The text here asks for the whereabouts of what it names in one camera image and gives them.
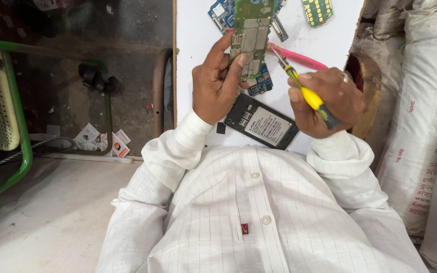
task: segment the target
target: cable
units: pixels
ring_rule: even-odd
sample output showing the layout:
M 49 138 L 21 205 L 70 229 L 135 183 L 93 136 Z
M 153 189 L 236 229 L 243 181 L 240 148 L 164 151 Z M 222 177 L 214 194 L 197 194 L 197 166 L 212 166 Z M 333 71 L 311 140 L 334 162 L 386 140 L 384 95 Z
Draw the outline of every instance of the cable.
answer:
M 71 150 L 71 149 L 73 149 L 73 148 L 77 145 L 77 144 L 75 143 L 75 140 L 73 140 L 73 139 L 71 139 L 71 138 L 68 138 L 68 137 L 66 137 L 66 136 L 65 136 L 65 137 L 63 137 L 63 136 L 58 137 L 58 136 L 57 136 L 56 138 L 52 138 L 52 139 L 49 139 L 49 140 L 43 140 L 43 141 L 40 141 L 39 143 L 33 145 L 32 148 L 37 147 L 37 146 L 40 146 L 40 145 L 43 145 L 43 144 L 45 144 L 45 143 L 47 143 L 47 142 L 50 142 L 50 141 L 52 141 L 52 140 L 68 140 L 70 143 L 72 143 L 72 147 L 70 147 L 70 148 L 68 148 L 68 149 L 65 149 L 65 150 L 63 150 L 63 151 L 59 151 L 59 152 L 65 152 L 65 151 Z M 15 158 L 16 156 L 18 156 L 18 155 L 20 155 L 20 154 L 21 154 L 21 151 L 15 153 L 14 155 L 12 155 L 12 156 L 10 156 L 10 157 L 8 157 L 8 158 L 5 158 L 5 159 L 1 160 L 1 161 L 0 161 L 0 165 L 3 164 L 3 163 L 5 163 L 5 162 L 7 162 L 7 161 L 9 161 L 9 160 L 11 160 L 11 159 L 13 159 L 13 158 Z

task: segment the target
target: shirt cuff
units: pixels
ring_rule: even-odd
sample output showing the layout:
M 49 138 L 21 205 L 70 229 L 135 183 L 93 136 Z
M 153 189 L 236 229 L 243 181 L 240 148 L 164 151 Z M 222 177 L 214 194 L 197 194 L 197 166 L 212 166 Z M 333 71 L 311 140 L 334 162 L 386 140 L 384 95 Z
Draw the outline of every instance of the shirt cuff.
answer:
M 342 130 L 325 139 L 313 139 L 311 146 L 324 160 L 345 160 L 351 141 L 347 131 Z
M 190 110 L 176 127 L 175 136 L 181 145 L 189 149 L 201 149 L 212 128 L 213 126 L 200 119 L 195 111 Z

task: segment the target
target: battery label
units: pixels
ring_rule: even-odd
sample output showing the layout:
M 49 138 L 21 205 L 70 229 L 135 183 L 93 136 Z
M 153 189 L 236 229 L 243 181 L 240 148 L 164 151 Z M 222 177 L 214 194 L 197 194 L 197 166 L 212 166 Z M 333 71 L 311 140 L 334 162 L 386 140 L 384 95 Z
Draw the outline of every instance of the battery label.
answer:
M 247 123 L 245 132 L 277 146 L 291 125 L 291 123 L 279 116 L 258 107 L 251 120 Z

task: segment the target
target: white board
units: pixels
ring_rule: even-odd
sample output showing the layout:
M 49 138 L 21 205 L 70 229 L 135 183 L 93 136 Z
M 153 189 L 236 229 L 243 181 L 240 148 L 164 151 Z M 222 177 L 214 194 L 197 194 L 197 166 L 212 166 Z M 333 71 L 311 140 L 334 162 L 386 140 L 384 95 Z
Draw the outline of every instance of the white board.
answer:
M 213 44 L 220 39 L 222 33 L 210 19 L 207 12 L 215 0 L 177 0 L 176 11 L 176 103 L 177 122 L 179 123 L 192 108 L 192 76 L 191 70 L 203 63 Z M 328 67 L 343 70 L 355 37 L 358 19 L 364 2 L 361 0 L 333 0 L 333 16 L 323 25 L 311 28 L 304 17 L 300 0 L 288 0 L 279 13 L 288 40 L 281 43 L 276 32 L 271 29 L 269 41 L 284 49 L 300 53 L 324 63 Z M 255 96 L 279 112 L 294 118 L 288 96 L 288 76 L 282 70 L 277 57 L 266 53 L 266 64 L 274 87 L 262 95 Z M 298 73 L 313 70 L 290 62 Z M 299 133 L 288 150 L 306 155 L 311 138 Z M 208 146 L 243 146 L 264 145 L 227 127 L 225 134 L 211 133 L 206 144 Z

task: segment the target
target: concrete floor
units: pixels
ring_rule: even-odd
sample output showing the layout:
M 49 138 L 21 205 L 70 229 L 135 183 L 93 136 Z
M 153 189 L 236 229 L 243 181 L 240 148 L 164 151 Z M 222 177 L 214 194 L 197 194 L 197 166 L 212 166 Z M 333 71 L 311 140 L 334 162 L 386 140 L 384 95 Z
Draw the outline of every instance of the concrete floor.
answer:
M 161 49 L 172 47 L 171 1 L 66 2 L 66 8 L 45 12 L 57 33 L 47 38 L 22 21 L 16 1 L 0 0 L 0 40 L 102 60 L 125 86 L 111 100 L 113 131 L 122 129 L 131 139 L 129 155 L 140 156 L 144 144 L 152 139 L 152 109 L 147 106 L 152 102 L 155 58 Z M 11 27 L 5 16 L 11 19 Z M 47 124 L 52 124 L 61 127 L 61 135 L 74 138 L 88 122 L 104 133 L 103 97 L 82 85 L 79 61 L 22 53 L 11 56 L 30 133 L 45 133 Z M 172 121 L 167 118 L 165 128 L 171 129 Z
M 0 272 L 94 272 L 110 202 L 140 164 L 35 159 L 0 195 Z

